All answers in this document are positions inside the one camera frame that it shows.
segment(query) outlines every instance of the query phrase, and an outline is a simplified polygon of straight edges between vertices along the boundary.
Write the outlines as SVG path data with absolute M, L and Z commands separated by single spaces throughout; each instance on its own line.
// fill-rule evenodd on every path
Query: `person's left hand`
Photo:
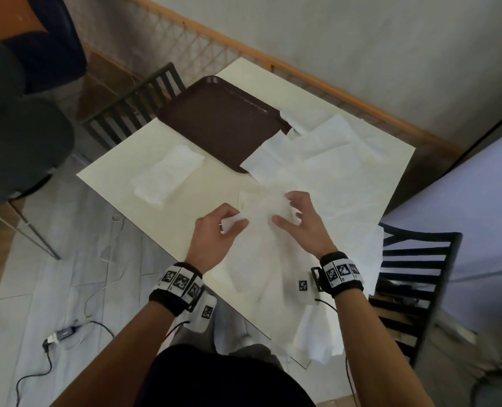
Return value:
M 223 234 L 220 232 L 220 220 L 238 213 L 238 210 L 225 203 L 197 219 L 185 262 L 196 267 L 202 274 L 219 264 L 232 247 L 234 239 L 249 224 L 248 220 L 240 220 Z

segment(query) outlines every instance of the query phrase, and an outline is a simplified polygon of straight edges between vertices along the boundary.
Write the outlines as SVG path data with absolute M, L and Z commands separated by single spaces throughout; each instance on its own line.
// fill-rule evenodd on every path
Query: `hand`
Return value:
M 313 254 L 317 260 L 328 253 L 337 251 L 338 249 L 330 239 L 321 217 L 311 203 L 309 193 L 291 191 L 285 197 L 290 200 L 290 205 L 300 211 L 296 213 L 296 216 L 301 218 L 302 222 L 300 225 L 295 225 L 285 218 L 275 215 L 271 218 L 274 224 L 288 232 L 300 244 L 300 247 L 309 254 Z
M 220 220 L 238 213 L 238 210 L 225 203 L 197 219 L 185 262 L 196 267 L 202 274 L 219 264 L 232 247 L 236 236 L 249 224 L 248 220 L 237 221 L 226 234 L 222 234 Z

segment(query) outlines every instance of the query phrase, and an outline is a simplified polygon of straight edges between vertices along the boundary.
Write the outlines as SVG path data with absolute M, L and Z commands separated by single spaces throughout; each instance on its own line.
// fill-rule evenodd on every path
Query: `wristband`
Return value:
M 149 301 L 162 304 L 175 317 L 189 307 L 204 285 L 202 274 L 189 263 L 170 266 L 149 295 Z
M 364 290 L 364 279 L 345 253 L 337 251 L 323 256 L 320 260 L 319 284 L 332 297 L 349 289 Z

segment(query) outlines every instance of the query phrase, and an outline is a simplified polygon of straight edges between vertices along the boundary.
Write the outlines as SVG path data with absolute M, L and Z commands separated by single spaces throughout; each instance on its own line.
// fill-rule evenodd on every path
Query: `finger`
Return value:
M 301 212 L 313 211 L 313 204 L 311 203 L 311 197 L 308 192 L 304 191 L 291 191 L 285 195 L 290 201 L 290 205 L 297 208 Z
M 274 222 L 276 226 L 278 226 L 282 230 L 285 230 L 289 234 L 292 234 L 294 229 L 298 228 L 297 225 L 292 224 L 290 221 L 286 220 L 285 218 L 282 218 L 280 215 L 273 216 L 271 220 Z
M 224 235 L 226 238 L 235 239 L 245 228 L 249 225 L 249 220 L 244 218 L 243 220 L 236 221 L 230 230 Z
M 221 220 L 222 218 L 233 217 L 240 212 L 228 203 L 223 203 L 215 210 L 208 214 L 209 217 L 213 217 L 216 220 Z

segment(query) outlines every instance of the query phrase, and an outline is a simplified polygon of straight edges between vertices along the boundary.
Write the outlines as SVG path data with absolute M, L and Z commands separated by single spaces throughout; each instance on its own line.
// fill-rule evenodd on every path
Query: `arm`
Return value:
M 241 220 L 222 234 L 220 220 L 236 214 L 238 210 L 223 204 L 199 218 L 185 262 L 202 274 L 219 264 L 249 223 Z M 150 301 L 52 406 L 132 406 L 174 318 L 162 304 Z
M 274 224 L 287 231 L 318 260 L 337 251 L 322 219 L 313 208 L 309 194 L 291 191 L 287 193 L 287 198 L 290 205 L 300 211 L 296 215 L 302 222 L 295 225 L 274 216 Z M 363 407 L 433 407 L 415 372 L 364 294 L 358 289 L 350 289 L 337 294 L 334 300 L 345 352 Z

